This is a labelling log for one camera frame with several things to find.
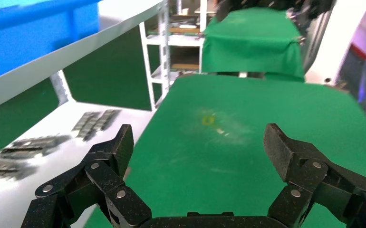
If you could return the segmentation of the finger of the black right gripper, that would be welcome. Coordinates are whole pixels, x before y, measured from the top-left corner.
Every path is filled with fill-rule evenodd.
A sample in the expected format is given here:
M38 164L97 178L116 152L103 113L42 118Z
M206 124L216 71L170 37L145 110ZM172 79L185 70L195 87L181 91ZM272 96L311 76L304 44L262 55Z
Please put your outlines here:
M236 0L217 0L217 13L231 12L237 9Z
M332 9L334 0L288 0L287 7L293 9L297 16L315 19L320 14Z

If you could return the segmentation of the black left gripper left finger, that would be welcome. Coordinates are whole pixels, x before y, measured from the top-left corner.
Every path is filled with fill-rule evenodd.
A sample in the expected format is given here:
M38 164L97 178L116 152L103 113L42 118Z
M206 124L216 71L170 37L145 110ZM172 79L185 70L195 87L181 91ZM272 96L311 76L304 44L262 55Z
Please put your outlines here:
M36 189L21 227L68 228L92 205L115 228L141 227L151 209L123 180L133 149L132 127L123 124L113 139L93 145L78 165Z

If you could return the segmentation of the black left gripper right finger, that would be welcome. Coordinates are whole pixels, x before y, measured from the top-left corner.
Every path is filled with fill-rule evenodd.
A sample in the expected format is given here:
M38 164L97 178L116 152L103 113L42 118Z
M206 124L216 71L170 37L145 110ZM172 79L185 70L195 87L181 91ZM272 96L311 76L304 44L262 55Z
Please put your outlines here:
M265 127L264 150L286 186L268 216L299 228L315 204L348 228L366 228L366 177L330 161L313 144L289 138L276 124Z

